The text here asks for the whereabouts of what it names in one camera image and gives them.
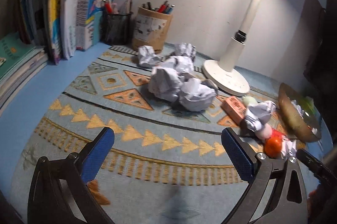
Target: patterned tablecloth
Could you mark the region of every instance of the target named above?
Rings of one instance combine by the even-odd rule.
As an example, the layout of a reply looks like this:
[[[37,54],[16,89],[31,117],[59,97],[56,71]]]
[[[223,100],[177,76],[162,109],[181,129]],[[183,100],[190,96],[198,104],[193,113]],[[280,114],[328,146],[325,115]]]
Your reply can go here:
[[[166,45],[161,55],[172,51]],[[12,179],[11,203],[24,220],[38,158],[62,159],[79,152],[104,126],[114,130],[115,144],[88,187],[116,223],[220,223],[239,200],[247,183],[220,139],[225,127],[240,134],[220,107],[230,95],[220,92],[205,111],[186,111],[148,92],[151,69],[138,67],[137,60],[131,49],[111,47],[49,107]],[[204,60],[198,54],[194,62],[200,79]],[[276,102],[277,85],[274,81],[274,93],[252,86],[251,95],[259,102]],[[284,131],[277,112],[269,123]],[[262,150],[255,139],[244,140]],[[75,215],[83,219],[68,196]]]

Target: green book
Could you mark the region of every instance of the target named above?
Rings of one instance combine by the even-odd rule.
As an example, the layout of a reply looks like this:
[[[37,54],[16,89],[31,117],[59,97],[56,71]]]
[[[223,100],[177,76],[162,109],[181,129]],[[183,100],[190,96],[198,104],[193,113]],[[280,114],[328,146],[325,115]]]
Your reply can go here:
[[[3,78],[14,66],[35,47],[26,45],[18,33],[10,33],[0,40],[0,79]]]

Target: red pen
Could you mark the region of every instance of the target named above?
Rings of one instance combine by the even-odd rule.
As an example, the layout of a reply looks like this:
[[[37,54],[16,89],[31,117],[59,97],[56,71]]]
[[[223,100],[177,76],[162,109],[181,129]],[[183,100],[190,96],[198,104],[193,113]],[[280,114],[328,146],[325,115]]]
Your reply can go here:
[[[168,4],[168,1],[165,1],[163,5],[158,9],[157,12],[162,13],[166,9],[166,5]]]
[[[110,6],[109,2],[106,1],[106,0],[102,0],[102,1],[104,2],[104,7],[107,10],[107,14],[112,14],[112,9],[111,9],[111,6]]]

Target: lamp base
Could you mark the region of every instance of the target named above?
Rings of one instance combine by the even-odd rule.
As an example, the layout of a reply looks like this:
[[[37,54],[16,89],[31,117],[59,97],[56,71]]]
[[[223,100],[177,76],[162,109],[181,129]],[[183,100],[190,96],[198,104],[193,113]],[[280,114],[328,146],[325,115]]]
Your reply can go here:
[[[246,79],[235,69],[227,72],[215,60],[207,60],[203,64],[203,72],[218,88],[235,96],[246,95],[250,88]]]

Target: black mesh pen holder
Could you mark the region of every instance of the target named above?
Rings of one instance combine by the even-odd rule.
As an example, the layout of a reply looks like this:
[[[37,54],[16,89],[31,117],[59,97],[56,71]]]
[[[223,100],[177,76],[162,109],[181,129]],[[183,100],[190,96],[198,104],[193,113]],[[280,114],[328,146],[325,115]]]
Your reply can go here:
[[[107,14],[101,18],[101,41],[107,45],[126,45],[130,40],[130,23],[133,12],[129,14]]]

